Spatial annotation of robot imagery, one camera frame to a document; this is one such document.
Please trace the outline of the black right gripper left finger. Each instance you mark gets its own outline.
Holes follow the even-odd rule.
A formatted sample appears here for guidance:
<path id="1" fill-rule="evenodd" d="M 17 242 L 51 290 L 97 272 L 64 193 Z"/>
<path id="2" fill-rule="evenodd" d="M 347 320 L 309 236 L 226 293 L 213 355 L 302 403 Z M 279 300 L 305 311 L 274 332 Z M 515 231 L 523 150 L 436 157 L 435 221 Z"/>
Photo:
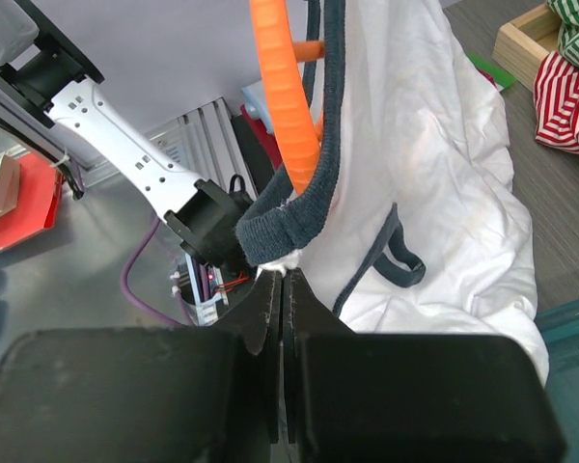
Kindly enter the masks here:
<path id="1" fill-rule="evenodd" d="M 0 361 L 0 462 L 266 462 L 282 279 L 209 327 L 51 329 Z"/>

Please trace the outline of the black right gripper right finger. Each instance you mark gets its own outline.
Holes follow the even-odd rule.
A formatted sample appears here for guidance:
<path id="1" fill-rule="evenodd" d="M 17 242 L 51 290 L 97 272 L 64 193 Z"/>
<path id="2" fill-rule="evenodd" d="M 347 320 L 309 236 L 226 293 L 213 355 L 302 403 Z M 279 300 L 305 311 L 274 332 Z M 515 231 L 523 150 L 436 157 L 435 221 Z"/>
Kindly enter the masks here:
<path id="1" fill-rule="evenodd" d="M 358 334 L 284 279 L 289 440 L 304 462 L 561 462 L 567 443 L 514 340 Z"/>

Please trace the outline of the white navy-trimmed tank top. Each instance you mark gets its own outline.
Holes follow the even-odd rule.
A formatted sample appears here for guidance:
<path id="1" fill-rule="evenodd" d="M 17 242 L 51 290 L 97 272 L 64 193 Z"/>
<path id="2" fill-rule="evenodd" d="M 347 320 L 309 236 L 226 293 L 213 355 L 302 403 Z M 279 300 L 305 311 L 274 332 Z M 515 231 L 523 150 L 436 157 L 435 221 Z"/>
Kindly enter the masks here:
<path id="1" fill-rule="evenodd" d="M 505 104 L 436 1 L 325 1 L 317 169 L 280 168 L 240 220 L 247 261 L 300 269 L 358 333 L 515 340 L 540 380 L 532 219 L 512 193 Z"/>

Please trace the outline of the orange plastic hanger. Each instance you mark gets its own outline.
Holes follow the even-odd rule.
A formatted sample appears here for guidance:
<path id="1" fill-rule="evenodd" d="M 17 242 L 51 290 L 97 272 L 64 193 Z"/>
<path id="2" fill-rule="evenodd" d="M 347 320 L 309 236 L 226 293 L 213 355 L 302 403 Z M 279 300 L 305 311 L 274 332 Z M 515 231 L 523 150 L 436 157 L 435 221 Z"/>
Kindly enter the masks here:
<path id="1" fill-rule="evenodd" d="M 323 120 L 312 119 L 298 65 L 323 58 L 325 45 L 292 39 L 284 0 L 251 0 L 250 13 L 277 145 L 293 190 L 301 194 L 317 167 Z"/>

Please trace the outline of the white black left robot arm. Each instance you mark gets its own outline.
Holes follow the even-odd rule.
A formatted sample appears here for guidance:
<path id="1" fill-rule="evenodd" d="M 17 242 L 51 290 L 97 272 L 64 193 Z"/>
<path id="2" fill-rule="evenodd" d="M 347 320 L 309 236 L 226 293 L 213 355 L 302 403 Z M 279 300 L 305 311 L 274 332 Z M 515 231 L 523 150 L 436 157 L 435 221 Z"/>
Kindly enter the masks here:
<path id="1" fill-rule="evenodd" d="M 251 204 L 243 177 L 230 190 L 181 166 L 110 104 L 104 77 L 30 1 L 0 1 L 0 91 L 38 123 L 60 125 L 96 149 L 147 199 L 202 265 L 248 269 L 235 228 Z"/>

